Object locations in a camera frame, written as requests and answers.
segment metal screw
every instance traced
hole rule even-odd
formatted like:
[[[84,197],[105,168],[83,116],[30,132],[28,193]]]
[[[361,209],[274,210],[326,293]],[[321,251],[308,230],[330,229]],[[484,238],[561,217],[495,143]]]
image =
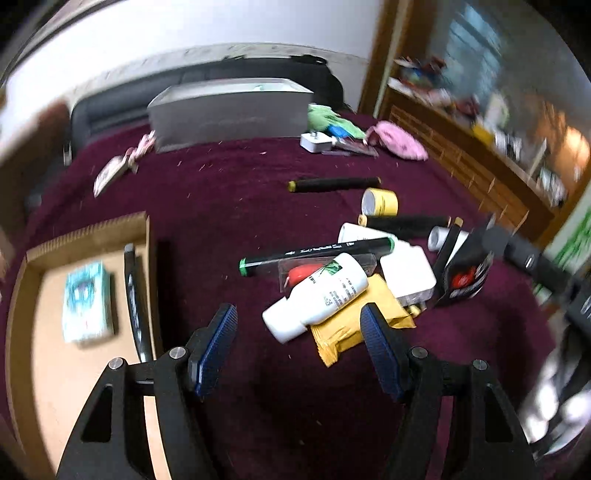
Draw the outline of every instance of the metal screw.
[[[121,365],[123,365],[123,359],[119,356],[109,362],[109,368],[111,370],[117,370]]]
[[[178,360],[179,358],[184,357],[185,353],[187,353],[187,351],[184,349],[184,347],[176,346],[168,354],[170,355],[170,358]]]
[[[474,360],[472,362],[472,366],[477,370],[486,370],[488,368],[488,364],[484,360]]]
[[[410,353],[414,358],[425,358],[429,354],[422,346],[413,347]]]

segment bottle label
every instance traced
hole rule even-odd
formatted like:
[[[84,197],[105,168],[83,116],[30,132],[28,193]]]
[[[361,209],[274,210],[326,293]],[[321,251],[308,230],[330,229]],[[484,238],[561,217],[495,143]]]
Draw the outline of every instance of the bottle label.
[[[357,296],[357,289],[348,277],[341,277],[336,284],[324,295],[324,304],[327,307],[336,305],[341,308],[347,302],[353,300]]]
[[[315,284],[320,277],[326,277],[326,276],[331,277],[332,275],[336,274],[340,270],[343,270],[343,267],[341,266],[341,264],[338,263],[336,260],[333,260],[329,264],[325,265],[322,268],[319,268],[317,271],[312,273],[312,275],[309,276],[309,279],[312,283]]]

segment silver box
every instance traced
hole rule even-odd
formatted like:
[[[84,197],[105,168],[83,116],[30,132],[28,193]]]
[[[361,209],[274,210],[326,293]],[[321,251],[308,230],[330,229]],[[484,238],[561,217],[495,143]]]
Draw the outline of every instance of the silver box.
[[[174,85],[148,105],[159,152],[244,138],[299,137],[312,92],[287,79],[208,80]]]

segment small packet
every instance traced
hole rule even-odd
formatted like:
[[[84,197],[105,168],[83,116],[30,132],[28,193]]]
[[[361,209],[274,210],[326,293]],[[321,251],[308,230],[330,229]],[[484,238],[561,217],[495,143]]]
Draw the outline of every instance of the small packet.
[[[67,276],[61,329],[66,343],[84,344],[113,335],[111,277],[102,262]]]
[[[413,317],[394,298],[379,275],[368,278],[369,286],[359,297],[319,325],[310,327],[320,358],[327,367],[336,363],[339,353],[363,342],[359,316],[361,308],[375,303],[393,328],[415,328]]]

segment black headboard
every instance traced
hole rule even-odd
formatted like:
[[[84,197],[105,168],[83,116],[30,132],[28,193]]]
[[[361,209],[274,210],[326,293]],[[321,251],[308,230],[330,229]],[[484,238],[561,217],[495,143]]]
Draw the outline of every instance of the black headboard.
[[[147,106],[164,89],[181,83],[226,78],[287,78],[314,92],[314,102],[344,108],[343,86],[326,60],[311,55],[290,58],[243,57],[165,70],[86,97],[72,111],[72,153],[93,139],[127,125],[145,122]]]

